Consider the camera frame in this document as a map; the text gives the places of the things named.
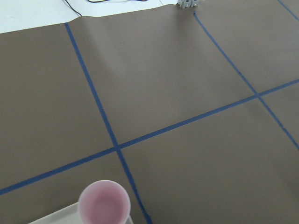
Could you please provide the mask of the cream serving tray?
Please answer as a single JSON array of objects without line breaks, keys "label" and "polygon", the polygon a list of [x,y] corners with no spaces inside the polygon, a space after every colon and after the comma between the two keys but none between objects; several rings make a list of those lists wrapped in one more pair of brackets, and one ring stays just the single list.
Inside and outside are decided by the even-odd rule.
[{"label": "cream serving tray", "polygon": [[46,215],[30,224],[81,224],[78,215],[78,203],[69,205],[63,209]]}]

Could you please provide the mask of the aluminium frame post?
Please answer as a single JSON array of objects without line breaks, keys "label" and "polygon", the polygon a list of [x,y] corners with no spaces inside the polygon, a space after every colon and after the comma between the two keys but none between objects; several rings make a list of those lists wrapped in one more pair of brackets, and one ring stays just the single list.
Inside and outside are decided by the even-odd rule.
[{"label": "aluminium frame post", "polygon": [[199,4],[199,0],[178,0],[177,4],[182,9],[197,7]]}]

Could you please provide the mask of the pink plastic cup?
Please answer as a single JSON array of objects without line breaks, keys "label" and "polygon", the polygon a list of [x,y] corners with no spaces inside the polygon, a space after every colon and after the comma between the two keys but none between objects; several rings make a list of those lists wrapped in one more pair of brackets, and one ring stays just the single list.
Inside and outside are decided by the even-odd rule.
[{"label": "pink plastic cup", "polygon": [[130,220],[131,200],[119,183],[100,180],[82,191],[77,211],[83,224],[125,224]]}]

